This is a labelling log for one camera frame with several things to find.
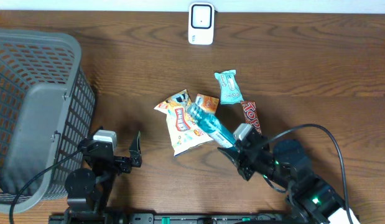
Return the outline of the blue mouthwash bottle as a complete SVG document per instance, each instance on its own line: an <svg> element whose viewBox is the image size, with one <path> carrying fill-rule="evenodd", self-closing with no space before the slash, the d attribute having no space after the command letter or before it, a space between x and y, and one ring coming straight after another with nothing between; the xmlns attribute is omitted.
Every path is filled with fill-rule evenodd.
<svg viewBox="0 0 385 224"><path fill-rule="evenodd" d="M236 140L233 134L213 114L205 112L196 103L187 107L187 113L207 135L214 139L222 148L236 151Z"/></svg>

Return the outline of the red Top chocolate bar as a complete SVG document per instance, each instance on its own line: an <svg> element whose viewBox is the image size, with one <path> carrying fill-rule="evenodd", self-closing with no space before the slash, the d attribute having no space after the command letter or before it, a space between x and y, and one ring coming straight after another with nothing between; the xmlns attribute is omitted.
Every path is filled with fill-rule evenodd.
<svg viewBox="0 0 385 224"><path fill-rule="evenodd" d="M250 124L255 130L261 134L261 124L257 115L256 104L254 101L242 101L241 105L243 107L244 117L246 123Z"/></svg>

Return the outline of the yellow snack chip bag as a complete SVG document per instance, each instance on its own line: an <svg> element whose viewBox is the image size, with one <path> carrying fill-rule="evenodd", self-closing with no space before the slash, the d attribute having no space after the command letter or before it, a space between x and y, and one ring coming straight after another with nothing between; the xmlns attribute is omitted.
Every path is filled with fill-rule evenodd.
<svg viewBox="0 0 385 224"><path fill-rule="evenodd" d="M200 129L187 113L192 104L187 89L184 89L155 106L155 110L166 115L170 142L174 156L187 152L189 149L213 141Z"/></svg>

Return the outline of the small orange white box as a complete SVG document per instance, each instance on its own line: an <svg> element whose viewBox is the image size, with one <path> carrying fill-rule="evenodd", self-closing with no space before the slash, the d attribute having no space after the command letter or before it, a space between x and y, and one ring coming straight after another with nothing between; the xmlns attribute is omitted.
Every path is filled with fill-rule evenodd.
<svg viewBox="0 0 385 224"><path fill-rule="evenodd" d="M205 112L215 114L220 100L212 96L198 94L195 103Z"/></svg>

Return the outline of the teal wet wipes pack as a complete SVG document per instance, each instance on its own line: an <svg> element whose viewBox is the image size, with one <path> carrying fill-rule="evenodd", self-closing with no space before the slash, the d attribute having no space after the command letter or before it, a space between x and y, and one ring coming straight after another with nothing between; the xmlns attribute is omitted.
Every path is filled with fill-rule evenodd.
<svg viewBox="0 0 385 224"><path fill-rule="evenodd" d="M220 85L220 103L222 105L233 105L244 101L235 76L236 70L215 73L215 78Z"/></svg>

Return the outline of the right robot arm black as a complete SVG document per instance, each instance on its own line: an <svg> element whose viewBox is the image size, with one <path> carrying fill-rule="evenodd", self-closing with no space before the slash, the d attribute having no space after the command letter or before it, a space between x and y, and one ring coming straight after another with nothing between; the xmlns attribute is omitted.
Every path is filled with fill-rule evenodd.
<svg viewBox="0 0 385 224"><path fill-rule="evenodd" d="M317 175L301 143L295 139L281 140L269 149L267 138L253 130L234 148L218 150L236 166L240 176L249 181L261 174L266 182L275 183L286 194L290 214L271 214L249 223L359 223L353 211L336 190Z"/></svg>

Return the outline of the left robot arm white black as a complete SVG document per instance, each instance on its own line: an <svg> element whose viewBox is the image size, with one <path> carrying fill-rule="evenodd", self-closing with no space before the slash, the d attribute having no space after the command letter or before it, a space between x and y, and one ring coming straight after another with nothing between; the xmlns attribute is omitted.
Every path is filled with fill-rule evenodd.
<svg viewBox="0 0 385 224"><path fill-rule="evenodd" d="M71 172L65 181L68 209L62 223L128 223L124 212L107 207L115 178L142 165L141 134L137 133L129 147L129 157L116 156L117 135L103 129L82 140L78 150L88 168Z"/></svg>

